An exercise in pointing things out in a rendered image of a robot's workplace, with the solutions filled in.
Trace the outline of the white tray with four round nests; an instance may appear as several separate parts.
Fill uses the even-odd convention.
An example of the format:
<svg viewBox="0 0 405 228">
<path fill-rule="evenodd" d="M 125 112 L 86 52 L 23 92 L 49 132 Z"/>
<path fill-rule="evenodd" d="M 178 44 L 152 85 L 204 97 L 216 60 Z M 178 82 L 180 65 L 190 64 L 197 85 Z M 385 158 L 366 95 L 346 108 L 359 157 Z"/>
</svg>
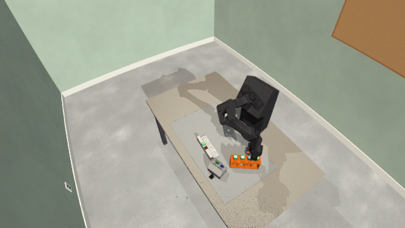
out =
<svg viewBox="0 0 405 228">
<path fill-rule="evenodd" d="M 213 158 L 216 158 L 219 156 L 219 154 L 217 153 L 217 151 L 215 150 L 215 148 L 213 147 L 213 145 L 211 144 L 211 142 L 209 141 L 209 139 L 206 136 L 202 136 L 202 137 L 197 136 L 197 141 L 199 142 L 202 149 L 208 156 L 209 160 L 212 160 Z"/>
</svg>

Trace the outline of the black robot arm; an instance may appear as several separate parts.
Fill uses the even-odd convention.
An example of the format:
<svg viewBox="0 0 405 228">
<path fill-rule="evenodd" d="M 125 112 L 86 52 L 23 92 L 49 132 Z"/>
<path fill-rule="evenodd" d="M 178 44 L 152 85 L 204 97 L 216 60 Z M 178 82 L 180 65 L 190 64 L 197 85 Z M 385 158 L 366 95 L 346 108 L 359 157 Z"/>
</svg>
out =
<svg viewBox="0 0 405 228">
<path fill-rule="evenodd" d="M 235 119 L 236 108 L 243 107 L 252 103 L 254 107 L 259 110 L 263 105 L 264 102 L 261 98 L 246 84 L 241 90 L 242 96 L 241 98 L 237 99 L 229 99 L 219 105 L 217 105 L 216 109 L 218 112 L 218 118 L 221 125 L 227 125 L 231 128 L 235 129 L 239 132 L 242 137 L 246 140 L 251 142 L 251 161 L 257 161 L 258 156 L 262 155 L 262 137 L 258 130 L 253 127 L 247 126 L 243 122 L 241 122 L 237 117 Z M 254 97 L 254 98 L 253 98 Z M 235 105 L 236 104 L 236 105 Z M 225 114 L 227 116 L 225 117 Z M 257 158 L 256 158 L 257 157 Z"/>
</svg>

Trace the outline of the grey control panel with blue and green buttons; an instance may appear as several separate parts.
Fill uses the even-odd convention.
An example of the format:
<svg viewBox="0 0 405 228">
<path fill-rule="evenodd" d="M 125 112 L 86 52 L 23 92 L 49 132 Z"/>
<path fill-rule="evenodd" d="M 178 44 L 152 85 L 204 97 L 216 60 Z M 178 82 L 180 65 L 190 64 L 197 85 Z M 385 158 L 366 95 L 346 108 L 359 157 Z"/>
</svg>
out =
<svg viewBox="0 0 405 228">
<path fill-rule="evenodd" d="M 217 178 L 221 178 L 225 172 L 227 171 L 227 167 L 225 167 L 224 165 L 222 165 L 220 162 L 218 162 L 217 160 L 213 160 L 212 162 L 209 163 L 208 166 L 208 171 L 211 172 L 211 175 L 209 176 L 209 178 L 212 180 L 214 175 Z M 212 176 L 213 175 L 213 176 Z"/>
</svg>

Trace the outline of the orange tube holder block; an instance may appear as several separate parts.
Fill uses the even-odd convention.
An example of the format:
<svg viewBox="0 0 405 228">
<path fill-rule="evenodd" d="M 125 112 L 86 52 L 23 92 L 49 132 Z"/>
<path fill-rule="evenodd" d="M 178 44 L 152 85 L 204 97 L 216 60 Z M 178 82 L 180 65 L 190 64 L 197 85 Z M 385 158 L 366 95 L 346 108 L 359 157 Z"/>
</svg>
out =
<svg viewBox="0 0 405 228">
<path fill-rule="evenodd" d="M 234 160 L 233 159 L 233 155 L 231 155 L 231 161 L 230 161 L 230 168 L 250 168 L 250 169 L 259 169 L 259 166 L 261 165 L 261 157 L 259 156 L 259 160 L 258 161 L 251 161 L 251 160 L 247 160 L 247 155 L 245 155 L 245 159 L 241 160 L 240 159 L 241 155 L 238 155 L 238 159 Z M 236 163 L 235 165 L 233 165 L 233 163 Z M 240 163 L 242 163 L 243 165 L 239 165 Z M 250 164 L 249 166 L 247 166 L 246 164 Z M 255 164 L 251 165 L 251 164 Z"/>
</svg>

